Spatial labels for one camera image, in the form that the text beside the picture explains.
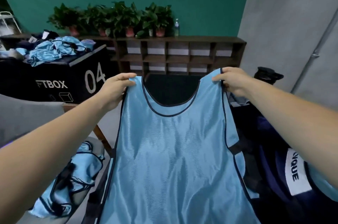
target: gray floor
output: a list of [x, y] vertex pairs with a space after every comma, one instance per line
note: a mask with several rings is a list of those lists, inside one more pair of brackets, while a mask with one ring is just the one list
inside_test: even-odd
[[[119, 122], [120, 122], [120, 111], [121, 111], [121, 104], [114, 110], [108, 112], [99, 122], [99, 127], [104, 133], [104, 136], [107, 138], [108, 142], [112, 147], [115, 145], [116, 136], [117, 136], [117, 130], [119, 128]], [[92, 132], [90, 134], [91, 137], [96, 137], [95, 134]], [[107, 166], [109, 156], [107, 153], [105, 153], [106, 159], [104, 160], [104, 166], [102, 170], [99, 172], [96, 181], [95, 181], [95, 187], [91, 189], [90, 192], [94, 191], [97, 184], [99, 183], [103, 171]], [[82, 204], [79, 206], [79, 208], [76, 210], [76, 212], [73, 214], [73, 216], [69, 219], [67, 224], [80, 224], [82, 222], [83, 216], [86, 211], [86, 205], [88, 200], [89, 193], [87, 197], [84, 199]]]

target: hand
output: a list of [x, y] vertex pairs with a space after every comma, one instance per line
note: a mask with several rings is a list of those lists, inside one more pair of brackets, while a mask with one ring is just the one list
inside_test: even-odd
[[237, 67], [224, 67], [223, 73], [212, 78], [213, 81], [223, 80], [227, 91], [232, 92], [239, 97], [248, 97], [248, 87], [256, 81], [246, 72]]
[[122, 94], [126, 87], [135, 85], [135, 82], [129, 80], [129, 78], [135, 76], [135, 73], [120, 73], [106, 80], [100, 91], [95, 95], [104, 104], [106, 111], [117, 107], [122, 100]]

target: black mat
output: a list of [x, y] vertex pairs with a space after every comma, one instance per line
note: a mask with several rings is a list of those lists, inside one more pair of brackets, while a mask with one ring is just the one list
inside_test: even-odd
[[145, 82], [145, 86], [159, 103], [163, 105], [176, 105], [191, 98], [202, 77], [150, 74]]

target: plastic water bottle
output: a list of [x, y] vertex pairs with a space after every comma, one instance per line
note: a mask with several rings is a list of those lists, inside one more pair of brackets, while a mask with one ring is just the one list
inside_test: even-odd
[[180, 36], [180, 24], [179, 24], [179, 19], [176, 18], [175, 21], [175, 37]]

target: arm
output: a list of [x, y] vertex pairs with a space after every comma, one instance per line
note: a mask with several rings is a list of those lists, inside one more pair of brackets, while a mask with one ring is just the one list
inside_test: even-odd
[[109, 78], [90, 99], [0, 149], [0, 223], [16, 223], [34, 205], [135, 76]]
[[283, 139], [338, 188], [338, 113], [286, 93], [248, 76], [242, 69], [225, 67], [230, 92], [253, 103]]

